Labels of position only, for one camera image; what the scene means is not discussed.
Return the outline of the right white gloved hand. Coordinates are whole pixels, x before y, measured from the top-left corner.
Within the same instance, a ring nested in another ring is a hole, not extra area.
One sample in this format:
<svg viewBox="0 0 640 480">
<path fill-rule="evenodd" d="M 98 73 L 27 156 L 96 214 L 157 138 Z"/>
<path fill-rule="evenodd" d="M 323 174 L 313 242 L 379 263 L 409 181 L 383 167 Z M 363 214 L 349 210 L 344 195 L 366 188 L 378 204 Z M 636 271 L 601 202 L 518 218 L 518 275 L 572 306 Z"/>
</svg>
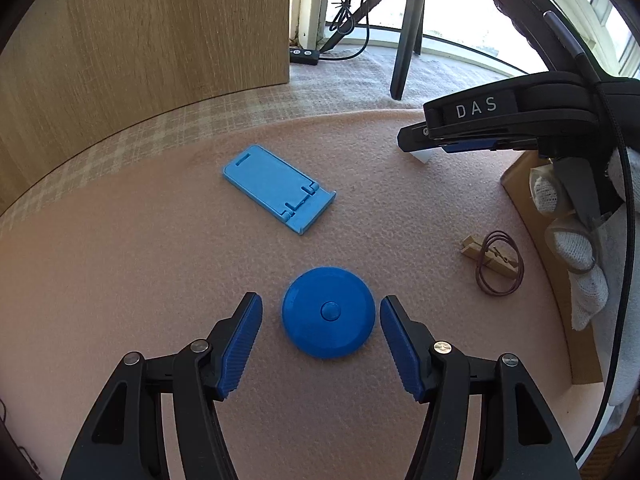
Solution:
<svg viewBox="0 0 640 480">
<path fill-rule="evenodd" d="M 529 171 L 536 209 L 552 219 L 544 241 L 570 279 L 572 329 L 593 328 L 604 372 L 608 371 L 626 254 L 627 211 L 620 206 L 590 231 L 570 212 L 564 186 L 550 165 Z M 626 405 L 639 385 L 639 261 L 634 260 L 620 355 L 609 404 Z"/>
</svg>

